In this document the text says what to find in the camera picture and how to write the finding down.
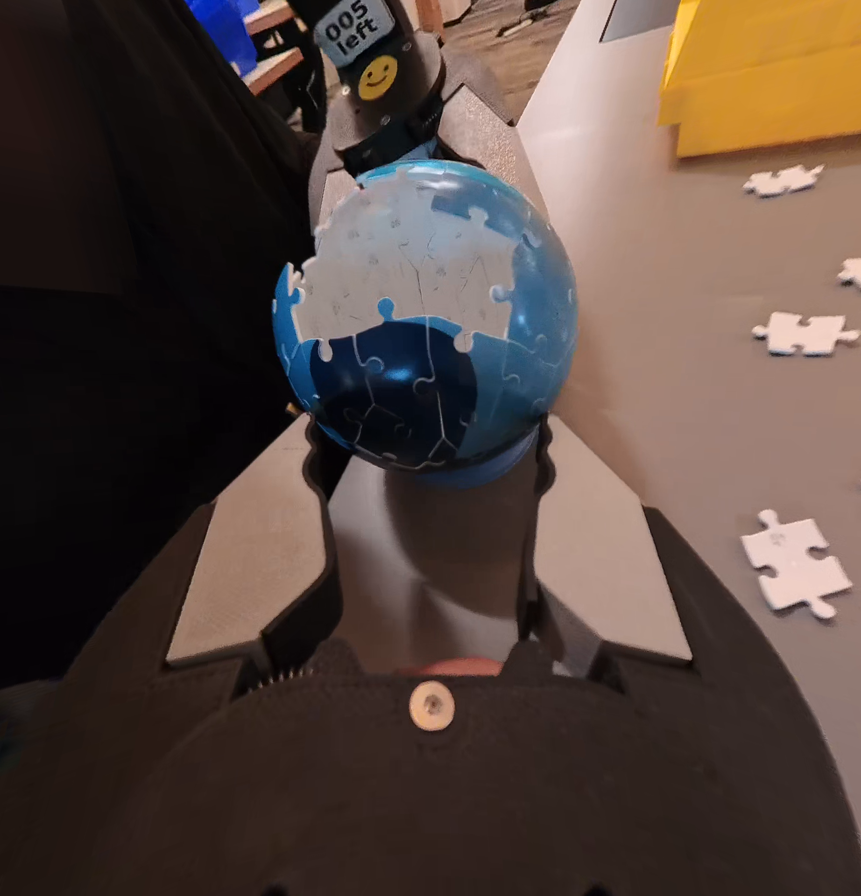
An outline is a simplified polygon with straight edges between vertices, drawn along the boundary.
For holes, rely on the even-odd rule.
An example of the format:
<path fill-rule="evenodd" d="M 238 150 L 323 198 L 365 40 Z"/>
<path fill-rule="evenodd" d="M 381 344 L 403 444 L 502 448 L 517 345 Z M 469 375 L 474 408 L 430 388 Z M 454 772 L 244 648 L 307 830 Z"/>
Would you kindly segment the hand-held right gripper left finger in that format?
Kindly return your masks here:
<path fill-rule="evenodd" d="M 317 435 L 302 414 L 216 500 L 169 666 L 305 666 L 334 632 L 343 596 Z"/>

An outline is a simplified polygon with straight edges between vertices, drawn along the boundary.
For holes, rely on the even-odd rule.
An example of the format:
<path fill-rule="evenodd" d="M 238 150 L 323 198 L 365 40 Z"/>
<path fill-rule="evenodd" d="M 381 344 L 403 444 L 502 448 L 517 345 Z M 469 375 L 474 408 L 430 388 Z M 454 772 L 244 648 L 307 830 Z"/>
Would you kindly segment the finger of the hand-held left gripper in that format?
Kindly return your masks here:
<path fill-rule="evenodd" d="M 331 135 L 321 135 L 309 178 L 312 235 L 327 222 L 337 205 L 355 189 L 355 179 L 334 149 Z"/>
<path fill-rule="evenodd" d="M 477 165 L 513 186 L 537 211 L 547 211 L 510 106 L 490 67 L 469 53 L 444 53 L 441 58 L 445 78 L 438 142 L 444 154 Z"/>

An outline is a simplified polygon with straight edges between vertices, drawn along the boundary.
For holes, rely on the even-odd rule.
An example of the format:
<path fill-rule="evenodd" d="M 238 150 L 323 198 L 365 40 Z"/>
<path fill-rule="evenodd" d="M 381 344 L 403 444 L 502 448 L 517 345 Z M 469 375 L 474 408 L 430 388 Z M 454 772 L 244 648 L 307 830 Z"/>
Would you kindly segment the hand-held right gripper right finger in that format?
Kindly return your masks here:
<path fill-rule="evenodd" d="M 610 657 L 688 666 L 692 649 L 638 496 L 554 414 L 540 422 L 535 461 L 519 638 L 542 644 L 565 674 L 592 674 Z"/>

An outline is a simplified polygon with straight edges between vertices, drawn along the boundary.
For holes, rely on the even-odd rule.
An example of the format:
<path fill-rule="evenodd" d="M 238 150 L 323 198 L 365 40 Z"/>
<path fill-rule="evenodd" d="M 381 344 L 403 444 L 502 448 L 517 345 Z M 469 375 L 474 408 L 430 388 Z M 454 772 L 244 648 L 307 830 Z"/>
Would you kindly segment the blue puzzle ball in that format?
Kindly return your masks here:
<path fill-rule="evenodd" d="M 294 395 L 353 455 L 442 487 L 509 472 L 571 372 L 578 288 L 555 229 L 465 163 L 357 179 L 275 288 Z"/>

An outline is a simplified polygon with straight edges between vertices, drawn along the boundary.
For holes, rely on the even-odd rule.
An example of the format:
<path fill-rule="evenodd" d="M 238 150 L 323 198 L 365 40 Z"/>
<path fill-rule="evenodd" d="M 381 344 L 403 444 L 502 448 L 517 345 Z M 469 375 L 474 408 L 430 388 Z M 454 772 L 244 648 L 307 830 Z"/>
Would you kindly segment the white puzzle pieces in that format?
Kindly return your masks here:
<path fill-rule="evenodd" d="M 817 184 L 824 164 L 806 167 L 798 164 L 777 171 L 749 175 L 742 185 L 746 194 L 761 199 L 803 192 Z M 751 336 L 764 342 L 772 357 L 831 357 L 839 345 L 852 344 L 861 330 L 847 329 L 844 315 L 812 316 L 773 312 L 766 324 L 751 329 Z M 741 536 L 740 541 L 750 566 L 759 571 L 761 593 L 775 612 L 806 605 L 817 619 L 828 621 L 836 609 L 827 599 L 850 590 L 853 584 L 834 555 L 817 557 L 828 541 L 813 519 L 782 522 L 777 513 L 765 509 L 758 513 L 759 532 Z"/>

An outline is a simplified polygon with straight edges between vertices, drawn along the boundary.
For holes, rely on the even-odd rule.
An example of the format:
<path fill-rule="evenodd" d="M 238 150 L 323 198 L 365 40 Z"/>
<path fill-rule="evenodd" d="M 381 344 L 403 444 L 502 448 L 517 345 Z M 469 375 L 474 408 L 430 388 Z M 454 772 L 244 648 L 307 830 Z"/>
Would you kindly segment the wooden side table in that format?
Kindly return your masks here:
<path fill-rule="evenodd" d="M 256 11 L 244 16 L 243 24 L 257 50 L 257 66 L 242 80 L 259 95 L 303 61 L 308 33 L 287 1 L 260 2 Z"/>

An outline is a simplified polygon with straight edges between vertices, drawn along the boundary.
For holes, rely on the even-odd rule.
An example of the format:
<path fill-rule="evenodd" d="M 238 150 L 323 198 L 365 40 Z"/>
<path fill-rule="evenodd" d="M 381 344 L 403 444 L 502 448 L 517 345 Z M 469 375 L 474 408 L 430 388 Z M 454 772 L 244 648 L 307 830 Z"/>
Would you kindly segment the large blue plastic bin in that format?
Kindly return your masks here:
<path fill-rule="evenodd" d="M 257 67 L 257 50 L 247 32 L 244 18 L 257 6 L 236 1 L 186 1 L 191 13 L 206 31 L 224 60 L 238 75 Z"/>

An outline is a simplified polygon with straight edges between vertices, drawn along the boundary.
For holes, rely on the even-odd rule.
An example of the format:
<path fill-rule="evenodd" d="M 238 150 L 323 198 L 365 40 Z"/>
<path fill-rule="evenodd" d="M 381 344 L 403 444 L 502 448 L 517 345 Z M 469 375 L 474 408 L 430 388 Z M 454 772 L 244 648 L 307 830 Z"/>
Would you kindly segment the dark flat panel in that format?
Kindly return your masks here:
<path fill-rule="evenodd" d="M 681 1 L 614 1 L 600 42 L 626 39 L 659 28 L 671 28 Z"/>

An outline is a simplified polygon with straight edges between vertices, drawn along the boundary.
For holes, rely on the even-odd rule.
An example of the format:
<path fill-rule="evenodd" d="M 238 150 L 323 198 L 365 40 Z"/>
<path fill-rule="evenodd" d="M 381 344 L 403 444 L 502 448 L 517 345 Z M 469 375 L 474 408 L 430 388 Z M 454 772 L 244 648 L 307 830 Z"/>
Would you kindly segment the person's black sweater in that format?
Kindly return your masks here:
<path fill-rule="evenodd" d="M 0 2 L 0 689 L 282 431 L 310 165 L 185 2 Z"/>

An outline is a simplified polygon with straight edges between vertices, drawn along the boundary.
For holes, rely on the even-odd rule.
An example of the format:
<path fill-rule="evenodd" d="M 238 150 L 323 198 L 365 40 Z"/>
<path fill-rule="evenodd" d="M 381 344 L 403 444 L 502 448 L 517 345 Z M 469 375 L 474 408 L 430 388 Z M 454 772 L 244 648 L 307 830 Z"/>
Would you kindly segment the yellow plastic bin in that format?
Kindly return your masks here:
<path fill-rule="evenodd" d="M 683 1 L 659 126 L 692 158 L 861 134 L 861 1 Z"/>

